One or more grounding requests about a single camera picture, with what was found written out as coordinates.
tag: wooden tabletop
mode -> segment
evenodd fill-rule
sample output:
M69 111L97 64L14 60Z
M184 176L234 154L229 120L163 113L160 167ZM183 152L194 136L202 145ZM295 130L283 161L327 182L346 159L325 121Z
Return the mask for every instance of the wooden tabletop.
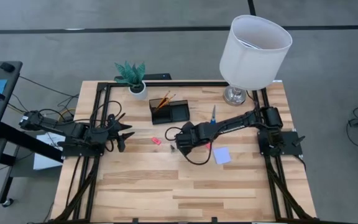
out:
M89 118L98 82L85 81L81 87L75 119ZM126 141L124 152L107 152L101 158L92 222L210 222L218 217L220 222L273 221L273 208L267 182L264 158L259 154L255 128L245 128L218 137L214 148L227 147L232 161L217 165L214 157L203 166L186 161L178 151L171 152L164 138L165 130L182 123L152 125L149 99L161 98L170 90L176 94L173 100L188 100L190 121L194 124L209 121L216 105L216 121L232 118L254 109L250 98L242 106L233 107L222 98L224 87L147 87L147 100L136 100L128 88L112 88L110 100L117 100L126 113L121 119L133 125L125 132L135 131ZM283 83L267 87L271 106L280 111L283 130L293 129ZM117 113L118 106L109 105L108 114ZM150 139L156 137L161 145ZM206 147L194 148L188 155L192 161L202 162L208 156ZM303 164L293 156L282 156L283 168L289 191L305 209L315 216L313 201ZM55 197L52 216L64 209L76 158L63 163ZM71 197L74 196L80 178L78 166ZM282 195L279 190L282 216L285 216ZM85 215L88 194L81 204L80 217Z

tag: pencil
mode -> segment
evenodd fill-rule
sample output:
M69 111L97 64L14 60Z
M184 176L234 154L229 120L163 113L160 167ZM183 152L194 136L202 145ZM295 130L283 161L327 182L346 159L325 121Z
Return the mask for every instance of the pencil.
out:
M167 104L170 102L170 100L171 100L174 96L176 96L176 94L174 94L173 96L171 96L169 99L165 100L165 102L164 102L162 105L160 105L159 107L157 107L157 108L155 109L154 113L157 112L161 107L167 105Z
M165 96L161 99L160 103L158 104L157 108L158 108L161 104L163 104L163 102L165 101L166 97L168 96L168 94L169 94L170 92L171 92L171 90L169 90L169 91L167 92L167 94L165 94Z

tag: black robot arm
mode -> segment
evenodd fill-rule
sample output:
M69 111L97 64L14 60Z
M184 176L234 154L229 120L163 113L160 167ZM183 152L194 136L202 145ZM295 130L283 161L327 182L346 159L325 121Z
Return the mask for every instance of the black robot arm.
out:
M194 147L205 145L215 140L219 135L236 131L242 128L254 127L264 129L268 133L268 141L272 147L280 147L283 144L281 128L283 123L277 108L261 108L258 112L248 111L216 124L203 122L196 126L187 122L181 132L176 134L177 148L187 156Z
M116 140L118 149L122 152L125 149L124 141L134 134L118 134L119 131L132 127L119 122L124 115L125 113L116 119L110 114L107 125L94 128L87 123L60 122L42 116L39 111L29 111L23 115L19 125L28 131L44 130L65 136L64 142L57 143L63 147L63 156L102 156L106 141Z

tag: green plant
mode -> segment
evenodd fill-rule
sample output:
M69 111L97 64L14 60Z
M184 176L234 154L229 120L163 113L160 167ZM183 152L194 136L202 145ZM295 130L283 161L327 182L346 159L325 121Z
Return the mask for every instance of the green plant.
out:
M118 72L122 76L122 79L116 77L114 78L114 81L118 83L126 83L131 88L140 89L140 91L142 91L142 79L146 70L144 63L139 65L137 68L136 64L131 67L127 61L125 61L124 66L117 63L115 64Z

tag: lamp base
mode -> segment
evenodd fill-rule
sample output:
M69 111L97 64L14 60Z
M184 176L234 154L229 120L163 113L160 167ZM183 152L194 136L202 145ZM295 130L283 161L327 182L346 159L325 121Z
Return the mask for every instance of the lamp base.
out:
M232 86L226 87L223 93L223 99L231 106L240 106L246 101L247 93L245 90L234 88Z

